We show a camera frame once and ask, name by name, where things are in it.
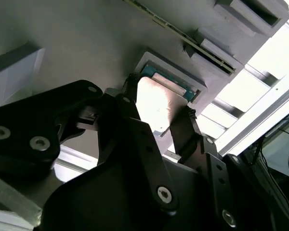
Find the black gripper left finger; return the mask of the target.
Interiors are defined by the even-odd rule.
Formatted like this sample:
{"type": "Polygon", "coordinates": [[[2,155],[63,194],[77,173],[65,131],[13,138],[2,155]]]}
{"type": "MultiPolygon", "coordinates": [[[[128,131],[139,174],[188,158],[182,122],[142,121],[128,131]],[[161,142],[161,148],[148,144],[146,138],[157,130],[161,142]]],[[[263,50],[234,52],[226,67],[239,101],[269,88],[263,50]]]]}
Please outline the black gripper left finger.
{"type": "Polygon", "coordinates": [[[135,105],[139,79],[130,75],[111,96],[86,80],[0,107],[0,174],[45,178],[60,145],[91,129],[98,133],[99,161],[161,155],[150,126],[135,105]]]}

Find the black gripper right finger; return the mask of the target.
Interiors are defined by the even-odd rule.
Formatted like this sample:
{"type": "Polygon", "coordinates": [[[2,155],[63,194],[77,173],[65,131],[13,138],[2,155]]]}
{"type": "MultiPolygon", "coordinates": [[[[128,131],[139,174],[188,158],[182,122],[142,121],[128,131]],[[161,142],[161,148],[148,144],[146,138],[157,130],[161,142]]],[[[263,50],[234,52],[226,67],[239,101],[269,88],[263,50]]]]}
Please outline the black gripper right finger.
{"type": "Polygon", "coordinates": [[[221,156],[203,136],[193,109],[186,107],[170,125],[180,163],[197,172],[200,206],[196,217],[206,231],[286,231],[288,203],[263,167],[221,156]]]}

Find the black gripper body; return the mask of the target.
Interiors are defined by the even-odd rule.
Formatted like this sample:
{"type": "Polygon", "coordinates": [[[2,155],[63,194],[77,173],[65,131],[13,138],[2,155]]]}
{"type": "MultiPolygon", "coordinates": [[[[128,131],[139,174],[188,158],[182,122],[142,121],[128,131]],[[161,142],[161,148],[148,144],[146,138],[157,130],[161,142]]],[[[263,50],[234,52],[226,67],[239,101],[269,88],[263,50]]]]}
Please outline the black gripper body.
{"type": "Polygon", "coordinates": [[[210,177],[221,162],[192,168],[160,155],[105,163],[60,186],[45,204],[42,231],[208,231],[216,227],[210,177]]]}

